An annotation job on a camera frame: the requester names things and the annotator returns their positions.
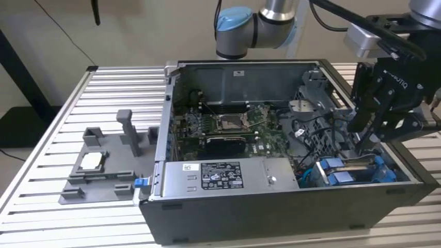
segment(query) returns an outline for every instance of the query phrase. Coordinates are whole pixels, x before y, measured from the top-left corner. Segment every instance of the green motherboard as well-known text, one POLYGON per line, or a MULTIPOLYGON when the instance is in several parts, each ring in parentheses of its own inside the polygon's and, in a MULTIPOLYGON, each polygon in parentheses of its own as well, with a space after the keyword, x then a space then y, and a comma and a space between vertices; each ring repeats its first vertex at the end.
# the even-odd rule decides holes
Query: green motherboard
POLYGON ((276 110, 265 104, 236 114, 203 114, 191 108, 176 116, 175 134, 183 161, 285 157, 293 163, 276 110))

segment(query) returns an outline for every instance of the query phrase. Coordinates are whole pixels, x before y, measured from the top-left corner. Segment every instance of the white wall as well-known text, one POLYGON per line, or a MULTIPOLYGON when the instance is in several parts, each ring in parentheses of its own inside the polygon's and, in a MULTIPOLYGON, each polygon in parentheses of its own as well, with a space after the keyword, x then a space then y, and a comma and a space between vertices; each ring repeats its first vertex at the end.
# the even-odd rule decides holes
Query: white wall
MULTIPOLYGON (((408 0, 333 0, 363 15, 405 12, 408 0)), ((101 0, 95 26, 89 0, 39 0, 79 47, 100 66, 155 66, 168 60, 216 59, 216 0, 101 0)), ((223 8, 259 10, 264 0, 224 0, 223 8)), ((319 9, 327 23, 348 25, 319 9)), ((34 0, 0 1, 0 28, 54 104, 63 104, 91 65, 34 0)), ((343 45, 344 34, 307 18, 299 58, 356 61, 343 45)), ((285 49, 249 50, 249 59, 285 58, 285 49)), ((27 101, 0 68, 0 112, 27 101)))

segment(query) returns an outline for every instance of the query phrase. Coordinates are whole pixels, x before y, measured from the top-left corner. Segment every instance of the robotic arm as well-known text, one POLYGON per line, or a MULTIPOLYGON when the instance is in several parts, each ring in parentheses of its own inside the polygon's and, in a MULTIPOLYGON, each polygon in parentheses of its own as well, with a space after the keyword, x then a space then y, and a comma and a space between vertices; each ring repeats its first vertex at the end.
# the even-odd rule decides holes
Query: robotic arm
MULTIPOLYGON (((405 14, 359 16, 328 0, 311 3, 351 22, 345 44, 359 57, 352 100, 356 115, 349 132, 361 132, 357 150, 372 140, 407 141, 441 130, 437 90, 441 61, 441 2, 412 0, 405 14)), ((227 9, 217 23, 216 53, 239 59, 248 48, 277 48, 295 33, 295 11, 289 0, 268 0, 259 13, 227 9)))

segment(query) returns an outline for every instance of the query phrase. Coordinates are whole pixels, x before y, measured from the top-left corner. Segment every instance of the power supply label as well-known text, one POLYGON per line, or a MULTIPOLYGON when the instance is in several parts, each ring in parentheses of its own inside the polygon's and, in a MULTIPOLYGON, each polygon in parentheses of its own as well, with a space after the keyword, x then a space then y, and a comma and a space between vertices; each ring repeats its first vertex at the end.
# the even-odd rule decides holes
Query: power supply label
POLYGON ((201 163, 204 190, 241 189, 243 171, 239 162, 201 163))

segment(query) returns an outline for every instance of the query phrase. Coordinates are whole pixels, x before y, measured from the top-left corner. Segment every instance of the slotted aluminum surface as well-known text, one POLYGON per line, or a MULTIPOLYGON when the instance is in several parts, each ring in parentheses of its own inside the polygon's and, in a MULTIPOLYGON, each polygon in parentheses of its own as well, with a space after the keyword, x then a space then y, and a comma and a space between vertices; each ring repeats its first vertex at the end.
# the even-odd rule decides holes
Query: slotted aluminum surface
MULTIPOLYGON (((352 83, 356 64, 335 64, 352 83)), ((119 109, 133 110, 133 124, 157 126, 164 98, 163 67, 99 68, 87 73, 54 125, 2 197, 2 247, 159 247, 132 201, 60 205, 85 127, 121 133, 119 109)), ((439 133, 405 142, 441 182, 439 133)), ((320 221, 311 215, 311 221, 320 221)), ((213 242, 211 247, 440 247, 441 189, 413 207, 396 209, 371 230, 213 242)))

